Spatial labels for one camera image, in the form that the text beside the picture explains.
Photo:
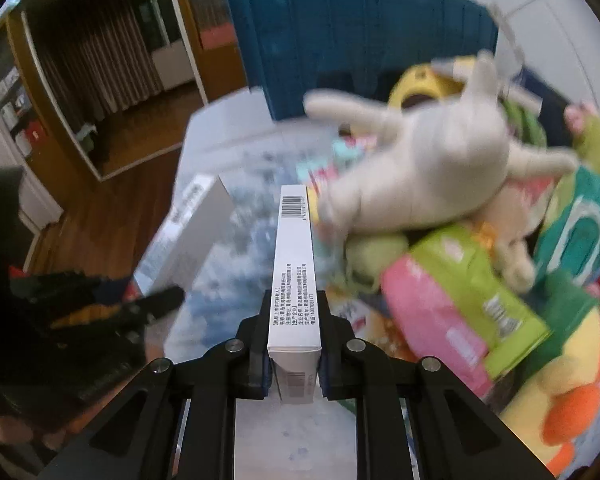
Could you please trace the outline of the blue plastic crate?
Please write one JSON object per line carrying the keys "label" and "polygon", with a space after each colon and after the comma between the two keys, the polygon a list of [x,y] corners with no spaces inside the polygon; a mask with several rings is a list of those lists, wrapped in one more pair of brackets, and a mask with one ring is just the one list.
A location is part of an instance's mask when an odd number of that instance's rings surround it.
{"label": "blue plastic crate", "polygon": [[249,87],[275,120],[337,89],[387,99],[407,68],[494,50],[498,26],[472,0],[227,0]]}

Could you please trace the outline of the white flat box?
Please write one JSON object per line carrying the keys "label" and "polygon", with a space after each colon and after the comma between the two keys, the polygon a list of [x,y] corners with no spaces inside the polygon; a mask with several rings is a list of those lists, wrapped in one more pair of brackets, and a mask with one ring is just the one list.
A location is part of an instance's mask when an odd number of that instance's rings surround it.
{"label": "white flat box", "polygon": [[173,285],[189,289],[233,211],[232,198],[219,177],[193,177],[174,198],[134,271],[140,293],[147,296]]}

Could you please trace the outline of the pink green wipes pack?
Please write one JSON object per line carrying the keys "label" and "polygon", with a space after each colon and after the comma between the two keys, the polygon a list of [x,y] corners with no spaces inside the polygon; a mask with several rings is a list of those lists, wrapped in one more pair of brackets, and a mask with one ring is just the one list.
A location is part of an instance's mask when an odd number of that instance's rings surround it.
{"label": "pink green wipes pack", "polygon": [[480,398],[550,336],[461,224],[411,247],[381,273],[380,290],[411,352],[440,359]]}

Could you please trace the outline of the white barcode box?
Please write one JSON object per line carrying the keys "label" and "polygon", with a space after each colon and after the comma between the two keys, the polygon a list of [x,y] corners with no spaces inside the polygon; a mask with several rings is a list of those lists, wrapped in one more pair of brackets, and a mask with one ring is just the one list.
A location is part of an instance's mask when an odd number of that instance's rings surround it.
{"label": "white barcode box", "polygon": [[266,350],[280,400],[311,403],[322,341],[309,201],[303,185],[280,188]]}

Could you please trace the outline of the yellow duck plush toy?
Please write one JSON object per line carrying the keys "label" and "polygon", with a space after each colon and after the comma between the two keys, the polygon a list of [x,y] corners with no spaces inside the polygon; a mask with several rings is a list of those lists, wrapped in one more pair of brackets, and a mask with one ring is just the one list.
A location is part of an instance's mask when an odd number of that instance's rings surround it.
{"label": "yellow duck plush toy", "polygon": [[576,456],[574,440],[600,410],[600,307],[566,339],[556,358],[528,378],[501,420],[555,476]]}

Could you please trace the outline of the cream rabbit plush toy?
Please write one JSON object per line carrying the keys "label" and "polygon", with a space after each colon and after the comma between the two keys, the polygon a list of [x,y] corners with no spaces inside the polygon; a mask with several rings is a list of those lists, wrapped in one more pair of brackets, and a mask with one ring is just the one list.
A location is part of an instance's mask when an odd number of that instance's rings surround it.
{"label": "cream rabbit plush toy", "polygon": [[559,178],[578,169],[569,148],[536,148],[508,132],[498,102],[493,55],[478,54],[456,96],[409,110],[346,92],[315,89],[306,116],[360,128],[378,145],[316,193],[318,239],[340,245],[349,235],[434,228],[476,216],[495,230],[495,266],[514,292],[528,292],[536,271],[524,240],[527,225],[510,182]]}

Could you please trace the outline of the teal wipes pack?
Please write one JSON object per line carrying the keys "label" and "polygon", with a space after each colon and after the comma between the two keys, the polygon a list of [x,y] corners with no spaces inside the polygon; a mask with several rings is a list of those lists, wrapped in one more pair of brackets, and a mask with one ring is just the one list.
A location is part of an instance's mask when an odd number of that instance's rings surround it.
{"label": "teal wipes pack", "polygon": [[584,286],[600,277],[600,174],[581,166],[557,182],[533,260],[537,278],[563,270]]}

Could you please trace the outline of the wooden framed mirror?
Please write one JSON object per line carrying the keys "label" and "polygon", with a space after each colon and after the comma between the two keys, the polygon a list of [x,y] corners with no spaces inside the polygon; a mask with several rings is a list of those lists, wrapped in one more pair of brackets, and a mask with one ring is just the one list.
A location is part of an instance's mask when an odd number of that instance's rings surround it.
{"label": "wooden framed mirror", "polygon": [[0,127],[109,180],[178,150],[204,104],[175,0],[0,0]]}

